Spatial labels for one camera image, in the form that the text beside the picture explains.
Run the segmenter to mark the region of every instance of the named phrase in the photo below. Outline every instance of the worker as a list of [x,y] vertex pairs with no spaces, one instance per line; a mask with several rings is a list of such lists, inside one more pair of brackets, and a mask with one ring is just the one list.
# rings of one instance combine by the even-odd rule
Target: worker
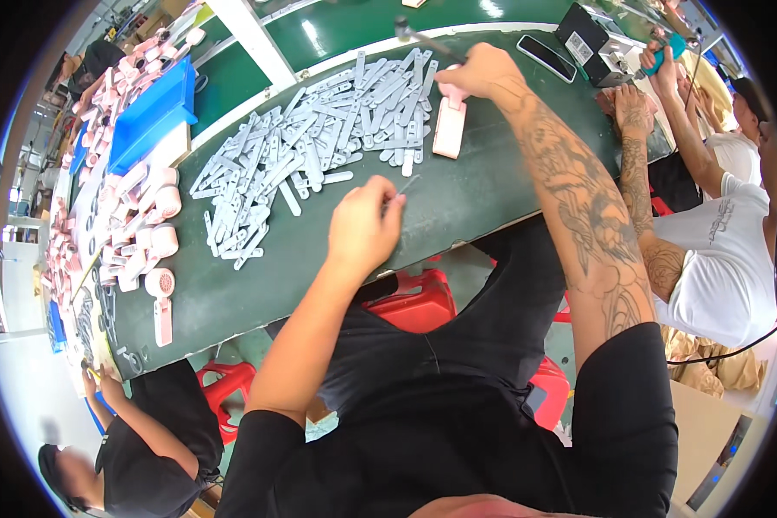
[[[83,54],[71,56],[64,52],[60,61],[52,70],[45,89],[52,90],[56,85],[69,80],[67,89],[74,102],[80,102],[77,117],[90,106],[91,100],[98,88],[104,82],[104,72],[111,66],[116,66],[118,61],[125,57],[124,52],[115,47],[109,41],[95,40],[90,43]],[[78,137],[80,124],[72,125],[69,134],[69,145],[72,146]]]
[[[648,44],[647,53],[651,54],[659,48],[660,44],[652,41]],[[699,139],[696,109],[704,108],[706,117],[714,123],[714,119],[712,119],[714,101],[709,95],[699,93],[702,90],[694,89],[694,92],[689,95],[689,80],[680,76],[681,74],[677,70],[677,90],[683,106],[686,105],[687,101],[686,115],[689,127],[694,130]],[[736,91],[733,99],[733,112],[740,131],[721,132],[721,124],[716,122],[714,124],[716,133],[709,135],[705,141],[706,153],[722,170],[731,173],[737,180],[759,186],[761,183],[759,124],[768,120],[768,112],[762,105],[756,85],[751,79],[746,77],[733,79],[731,84]],[[673,137],[676,138],[677,130],[673,128],[673,124],[671,124],[671,131]],[[716,191],[706,191],[694,180],[694,175],[688,167],[690,159],[684,157],[685,151],[679,146],[678,140],[677,148],[679,150],[668,157],[649,164],[648,175],[654,196],[660,197],[673,212],[682,212],[693,209],[703,202],[713,200]]]
[[[644,51],[642,66],[653,66],[654,59],[651,49]],[[745,346],[770,331],[777,320],[773,264],[777,167],[763,164],[767,155],[761,147],[763,189],[720,166],[719,156],[715,160],[690,128],[676,92],[670,47],[664,47],[663,64],[651,83],[685,167],[713,198],[685,212],[651,217],[645,139],[634,122],[649,115],[641,94],[633,86],[622,86],[616,92],[623,142],[620,186],[651,278],[656,313],[661,323],[697,337],[725,347]],[[763,122],[760,129],[765,133],[770,125]],[[773,154],[776,142],[770,149]]]
[[218,477],[224,445],[196,373],[187,360],[121,383],[99,372],[101,393],[117,415],[95,396],[95,379],[83,371],[89,407],[104,427],[92,462],[73,447],[45,444],[41,474],[73,512],[98,509],[112,516],[177,518]]
[[[667,514],[677,430],[625,204],[506,51],[481,43],[467,57],[435,79],[501,110],[543,216],[482,242],[498,261],[482,291],[413,334],[350,305],[398,243],[406,197],[383,177],[349,192],[325,263],[253,380],[218,518]],[[565,288],[578,372],[569,449],[525,398]],[[306,443],[316,395],[339,426]]]

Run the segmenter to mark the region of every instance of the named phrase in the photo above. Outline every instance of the smartphone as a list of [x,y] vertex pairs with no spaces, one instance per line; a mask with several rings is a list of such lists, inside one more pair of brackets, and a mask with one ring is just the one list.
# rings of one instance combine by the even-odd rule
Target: smartphone
[[544,65],[565,83],[570,84],[576,77],[576,67],[572,63],[533,36],[521,36],[515,48]]

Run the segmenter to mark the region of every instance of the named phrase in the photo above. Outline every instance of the green workbench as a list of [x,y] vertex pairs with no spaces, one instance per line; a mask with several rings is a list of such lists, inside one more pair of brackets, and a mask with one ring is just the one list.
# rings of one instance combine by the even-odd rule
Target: green workbench
[[[551,33],[529,33],[560,48]],[[535,61],[514,51],[523,34],[472,32],[448,36],[443,41],[460,53],[479,41],[510,49],[530,88],[616,177],[616,151],[620,142],[611,122],[593,101],[596,89],[580,77],[566,85]],[[368,61],[379,57],[402,59],[411,47],[369,56]],[[441,69],[452,63],[437,53],[433,59],[440,61]],[[353,63],[328,70],[311,82],[351,66]],[[277,104],[287,104],[298,87],[270,99],[257,113],[262,114]],[[437,88],[433,88],[430,100],[434,111],[429,121],[433,129],[440,98]],[[421,177],[407,191],[403,234],[394,254],[379,271],[405,268],[539,211],[532,181],[503,116],[489,100],[468,98],[466,103],[460,157],[451,160],[432,155],[433,133],[426,138],[423,164],[414,166],[414,174]],[[301,217],[294,217],[279,196],[268,219],[270,232],[260,245],[265,250],[264,257],[249,259],[241,270],[234,271],[233,261],[214,258],[205,243],[202,214],[212,209],[210,200],[193,200],[187,192],[209,157],[224,140],[237,133],[241,122],[244,120],[209,140],[179,167],[184,208],[171,222],[176,226],[180,248],[177,254],[159,264],[172,269],[176,275],[176,292],[171,297],[173,342],[166,347],[155,346],[152,317],[155,299],[145,290],[117,295],[118,345],[141,351],[145,371],[289,315],[325,258],[328,224],[343,195],[361,186],[373,174],[383,175],[399,186],[406,181],[399,167],[390,167],[378,160],[378,152],[365,152],[363,160],[346,167],[353,171],[354,180],[311,193],[308,200],[300,202]],[[118,366],[125,379],[133,377],[127,362],[118,361]]]
[[[287,3],[290,2],[271,0],[256,4],[254,9],[261,18]],[[653,23],[647,17],[606,0],[584,0],[580,3],[601,8],[613,17],[627,36],[638,41],[650,39]],[[270,22],[265,28],[291,68],[298,72],[350,49],[393,37],[394,16],[399,14],[407,16],[409,25],[422,31],[465,23],[559,23],[571,4],[572,0],[428,0],[418,9],[413,9],[403,6],[399,0],[337,0],[302,7]],[[625,0],[625,4],[638,12],[647,11],[647,16],[653,17],[654,12],[640,0]],[[663,20],[659,23],[667,26]],[[194,61],[217,41],[230,36],[217,17],[208,20],[201,28],[207,36],[191,52]],[[207,74],[210,82],[196,96],[199,121],[190,129],[193,137],[271,84],[238,43],[208,60],[199,68],[199,73]]]

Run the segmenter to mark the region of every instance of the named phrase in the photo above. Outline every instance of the teal power drill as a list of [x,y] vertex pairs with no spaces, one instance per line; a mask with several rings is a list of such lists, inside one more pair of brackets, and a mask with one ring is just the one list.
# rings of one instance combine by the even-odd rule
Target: teal power drill
[[[673,58],[676,59],[680,56],[682,56],[682,53],[685,51],[686,48],[688,48],[688,43],[685,41],[684,37],[680,36],[679,34],[674,33],[673,36],[670,37],[670,40],[668,41],[668,45],[670,45],[670,48],[673,49]],[[664,50],[659,49],[653,54],[654,58],[656,58],[656,63],[653,65],[653,68],[640,68],[638,72],[635,73],[633,76],[633,79],[644,79],[647,76],[652,76],[656,73],[656,70],[659,69],[660,66],[662,66],[662,61],[664,60]]]

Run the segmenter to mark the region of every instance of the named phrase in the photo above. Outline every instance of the qr code sticker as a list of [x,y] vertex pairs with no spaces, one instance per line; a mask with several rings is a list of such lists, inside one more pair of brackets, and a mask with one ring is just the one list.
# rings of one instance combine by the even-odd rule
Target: qr code sticker
[[584,65],[587,63],[587,60],[593,56],[592,49],[575,31],[570,35],[570,38],[567,40],[567,43],[564,44],[564,47],[567,47],[567,50],[570,51],[572,57],[578,61],[579,65]]

